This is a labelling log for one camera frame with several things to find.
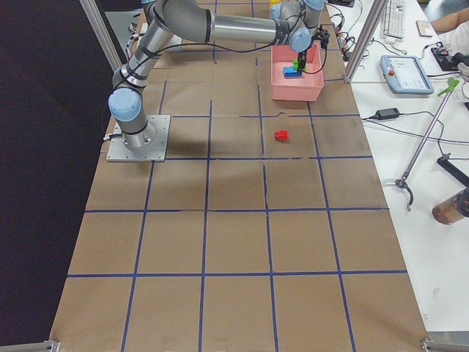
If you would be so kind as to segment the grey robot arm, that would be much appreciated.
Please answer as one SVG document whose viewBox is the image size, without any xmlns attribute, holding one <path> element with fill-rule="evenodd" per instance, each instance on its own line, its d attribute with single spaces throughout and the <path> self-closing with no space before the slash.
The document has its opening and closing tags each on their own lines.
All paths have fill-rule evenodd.
<svg viewBox="0 0 469 352">
<path fill-rule="evenodd" d="M 212 45 L 216 40 L 287 45 L 304 54 L 320 32 L 323 1 L 283 1 L 269 18 L 219 15 L 195 1 L 143 1 L 148 29 L 135 53 L 113 76 L 108 107 L 128 150 L 140 152 L 154 144 L 158 132 L 144 113 L 142 92 L 151 69 L 169 42 L 178 36 L 188 43 Z"/>
</svg>

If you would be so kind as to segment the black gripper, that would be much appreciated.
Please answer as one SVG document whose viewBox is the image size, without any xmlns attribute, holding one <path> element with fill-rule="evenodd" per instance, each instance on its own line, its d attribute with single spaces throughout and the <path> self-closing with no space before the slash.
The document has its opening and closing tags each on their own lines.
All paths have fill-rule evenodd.
<svg viewBox="0 0 469 352">
<path fill-rule="evenodd" d="M 298 57 L 297 57 L 297 61 L 298 61 L 297 71 L 299 73 L 302 73 L 306 68 L 307 51 L 311 47 L 311 37 L 310 36 L 301 37 L 298 45 L 299 45 L 299 49 L 298 49 Z"/>
</svg>

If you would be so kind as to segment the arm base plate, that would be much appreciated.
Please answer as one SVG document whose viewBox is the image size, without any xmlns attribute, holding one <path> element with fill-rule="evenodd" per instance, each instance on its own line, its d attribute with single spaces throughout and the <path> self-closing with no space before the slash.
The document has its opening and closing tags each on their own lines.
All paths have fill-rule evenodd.
<svg viewBox="0 0 469 352">
<path fill-rule="evenodd" d="M 136 135 L 125 134 L 116 122 L 110 139 L 108 162 L 164 162 L 168 146 L 171 116 L 147 115 L 146 129 Z"/>
</svg>

